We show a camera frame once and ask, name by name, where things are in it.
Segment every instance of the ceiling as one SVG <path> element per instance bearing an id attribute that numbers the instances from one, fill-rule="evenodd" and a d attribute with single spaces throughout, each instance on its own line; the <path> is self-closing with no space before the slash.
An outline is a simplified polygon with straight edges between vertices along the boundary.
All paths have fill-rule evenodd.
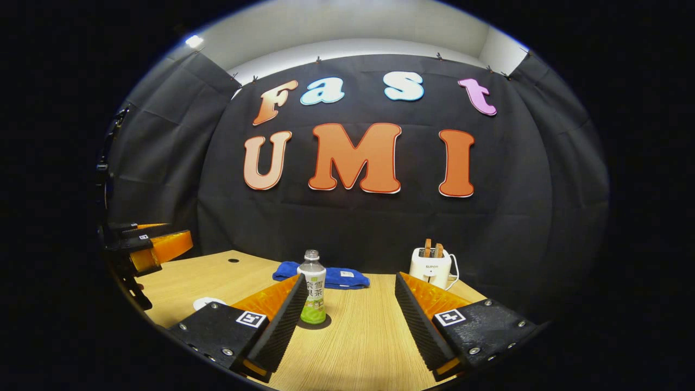
<path id="1" fill-rule="evenodd" d="M 196 32 L 201 52 L 222 69 L 314 42 L 388 38 L 478 58 L 487 23 L 433 0 L 271 0 Z"/>

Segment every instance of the table surface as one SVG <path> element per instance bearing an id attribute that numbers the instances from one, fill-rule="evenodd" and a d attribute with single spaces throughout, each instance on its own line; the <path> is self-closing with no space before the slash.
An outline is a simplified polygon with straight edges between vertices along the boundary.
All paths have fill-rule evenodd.
<path id="1" fill-rule="evenodd" d="M 218 298 L 228 305 L 277 283 L 279 262 L 227 251 L 162 264 L 136 278 L 153 308 L 145 311 L 169 328 L 195 312 L 193 301 Z M 294 390 L 423 390 L 436 382 L 427 370 L 395 299 L 395 274 L 369 274 L 366 289 L 326 289 L 331 324 L 297 327 L 269 385 Z M 485 299 L 457 281 L 449 292 L 471 302 Z"/>

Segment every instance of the white cable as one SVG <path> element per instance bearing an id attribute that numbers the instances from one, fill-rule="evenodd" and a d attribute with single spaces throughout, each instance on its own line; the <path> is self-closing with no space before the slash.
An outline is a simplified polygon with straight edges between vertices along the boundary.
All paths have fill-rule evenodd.
<path id="1" fill-rule="evenodd" d="M 449 254 L 449 256 L 451 256 L 451 258 L 454 259 L 454 266 L 456 266 L 456 280 L 453 280 L 453 281 L 451 282 L 451 285 L 449 285 L 449 288 L 445 289 L 445 290 L 447 290 L 447 291 L 448 291 L 451 287 L 453 287 L 454 284 L 459 280 L 459 263 L 458 263 L 458 261 L 456 260 L 456 255 Z"/>

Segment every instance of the blue cloth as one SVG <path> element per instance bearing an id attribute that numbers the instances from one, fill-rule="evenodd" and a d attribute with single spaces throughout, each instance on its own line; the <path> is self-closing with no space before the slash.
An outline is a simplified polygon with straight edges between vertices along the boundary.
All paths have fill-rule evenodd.
<path id="1" fill-rule="evenodd" d="M 282 262 L 272 274 L 276 281 L 286 280 L 297 275 L 297 262 Z M 342 267 L 326 268 L 326 288 L 328 289 L 362 289 L 369 287 L 369 278 L 353 269 Z"/>

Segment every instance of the ceiling light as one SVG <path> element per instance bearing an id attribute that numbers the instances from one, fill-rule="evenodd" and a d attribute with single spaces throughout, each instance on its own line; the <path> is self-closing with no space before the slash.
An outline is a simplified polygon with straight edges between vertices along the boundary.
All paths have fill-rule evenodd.
<path id="1" fill-rule="evenodd" d="M 200 38 L 198 35 L 194 35 L 186 40 L 186 44 L 190 47 L 196 47 L 200 45 L 201 42 L 203 42 L 203 38 Z"/>

